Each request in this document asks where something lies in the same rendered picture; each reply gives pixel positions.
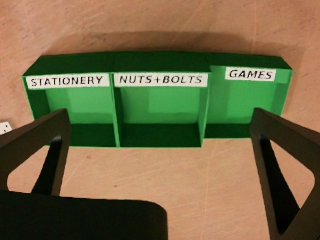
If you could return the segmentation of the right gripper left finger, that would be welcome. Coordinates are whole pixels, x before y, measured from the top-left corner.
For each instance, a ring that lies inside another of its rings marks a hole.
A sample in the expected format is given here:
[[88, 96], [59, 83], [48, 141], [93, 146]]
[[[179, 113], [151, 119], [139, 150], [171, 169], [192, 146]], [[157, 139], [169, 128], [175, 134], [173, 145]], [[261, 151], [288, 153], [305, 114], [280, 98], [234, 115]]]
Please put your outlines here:
[[41, 172], [30, 193], [60, 196], [72, 127], [61, 108], [24, 126], [0, 134], [0, 189], [8, 176], [51, 141]]

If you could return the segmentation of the green three-compartment sorting bin rack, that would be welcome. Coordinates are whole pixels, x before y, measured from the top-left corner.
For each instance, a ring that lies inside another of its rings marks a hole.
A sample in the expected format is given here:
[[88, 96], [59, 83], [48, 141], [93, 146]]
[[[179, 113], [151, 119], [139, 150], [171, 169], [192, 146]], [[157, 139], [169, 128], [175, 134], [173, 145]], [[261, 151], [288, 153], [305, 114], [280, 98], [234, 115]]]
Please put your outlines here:
[[281, 116], [293, 71], [281, 56], [122, 51], [39, 56], [21, 78], [34, 121], [68, 109], [69, 147], [189, 149], [251, 139], [253, 108]]

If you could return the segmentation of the white domino with black pips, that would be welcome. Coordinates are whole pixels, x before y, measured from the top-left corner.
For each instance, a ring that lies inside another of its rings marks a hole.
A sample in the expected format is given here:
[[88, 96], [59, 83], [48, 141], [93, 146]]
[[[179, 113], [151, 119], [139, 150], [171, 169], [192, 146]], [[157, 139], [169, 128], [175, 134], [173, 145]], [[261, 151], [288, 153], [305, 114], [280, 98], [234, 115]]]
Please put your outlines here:
[[10, 119], [0, 120], [0, 134], [15, 129]]

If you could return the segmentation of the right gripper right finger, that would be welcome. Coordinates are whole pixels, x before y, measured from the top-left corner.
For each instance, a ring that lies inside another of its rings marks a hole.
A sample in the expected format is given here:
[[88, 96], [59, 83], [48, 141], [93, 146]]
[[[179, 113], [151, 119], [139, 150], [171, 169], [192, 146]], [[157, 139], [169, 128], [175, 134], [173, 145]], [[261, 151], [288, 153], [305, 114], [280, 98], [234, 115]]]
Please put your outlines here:
[[[249, 131], [270, 240], [315, 240], [320, 234], [320, 132], [260, 107], [253, 109]], [[270, 140], [314, 175], [314, 187], [301, 209]]]

